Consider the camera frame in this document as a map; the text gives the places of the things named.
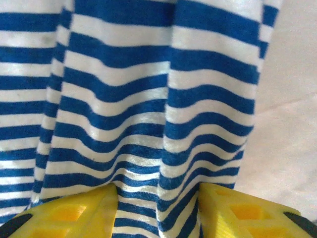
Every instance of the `rectangular hole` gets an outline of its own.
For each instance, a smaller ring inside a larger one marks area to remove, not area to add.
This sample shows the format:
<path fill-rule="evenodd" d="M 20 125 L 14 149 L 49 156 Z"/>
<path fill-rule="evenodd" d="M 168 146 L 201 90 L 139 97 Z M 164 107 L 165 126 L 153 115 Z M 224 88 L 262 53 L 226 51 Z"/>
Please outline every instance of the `rectangular hole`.
<path fill-rule="evenodd" d="M 232 205 L 230 209 L 239 220 L 264 220 L 271 218 L 270 215 L 264 212 L 258 205 Z"/>

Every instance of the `white wall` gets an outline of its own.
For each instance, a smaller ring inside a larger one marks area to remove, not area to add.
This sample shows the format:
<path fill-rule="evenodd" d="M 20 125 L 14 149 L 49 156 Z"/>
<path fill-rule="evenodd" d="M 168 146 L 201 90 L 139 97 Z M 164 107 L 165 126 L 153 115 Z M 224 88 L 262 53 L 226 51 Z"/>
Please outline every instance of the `white wall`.
<path fill-rule="evenodd" d="M 317 0 L 284 0 L 235 188 L 317 219 Z"/>

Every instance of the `black rubber pad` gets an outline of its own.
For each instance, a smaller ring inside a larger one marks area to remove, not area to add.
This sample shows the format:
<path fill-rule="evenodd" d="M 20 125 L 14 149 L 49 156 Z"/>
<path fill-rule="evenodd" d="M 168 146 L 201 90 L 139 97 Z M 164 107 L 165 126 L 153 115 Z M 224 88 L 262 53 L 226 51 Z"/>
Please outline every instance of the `black rubber pad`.
<path fill-rule="evenodd" d="M 317 226 L 310 220 L 290 212 L 284 212 L 284 214 L 300 228 L 306 231 L 311 237 L 317 238 Z"/>
<path fill-rule="evenodd" d="M 33 215 L 28 213 L 19 217 L 12 218 L 8 222 L 4 223 L 0 227 L 0 238 L 8 238 L 23 224 L 25 224 L 28 220 L 30 220 L 31 217 L 33 217 Z"/>

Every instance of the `yellow plastic object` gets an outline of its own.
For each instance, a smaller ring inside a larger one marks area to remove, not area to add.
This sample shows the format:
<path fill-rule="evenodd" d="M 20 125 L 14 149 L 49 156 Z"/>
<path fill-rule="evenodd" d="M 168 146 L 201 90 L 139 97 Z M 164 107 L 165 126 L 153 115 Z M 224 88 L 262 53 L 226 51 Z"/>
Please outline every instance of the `yellow plastic object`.
<path fill-rule="evenodd" d="M 10 238 L 110 238 L 118 198 L 114 184 L 20 213 L 33 217 Z"/>
<path fill-rule="evenodd" d="M 283 213 L 297 210 L 212 183 L 199 189 L 204 238 L 311 238 Z"/>

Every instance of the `striped curtain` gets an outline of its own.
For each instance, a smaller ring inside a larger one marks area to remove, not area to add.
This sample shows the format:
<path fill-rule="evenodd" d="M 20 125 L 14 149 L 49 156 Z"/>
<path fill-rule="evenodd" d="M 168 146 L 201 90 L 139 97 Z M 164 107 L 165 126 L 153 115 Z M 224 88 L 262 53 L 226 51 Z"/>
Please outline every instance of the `striped curtain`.
<path fill-rule="evenodd" d="M 202 237 L 281 0 L 1 0 L 0 224 L 113 182 L 113 237 Z"/>

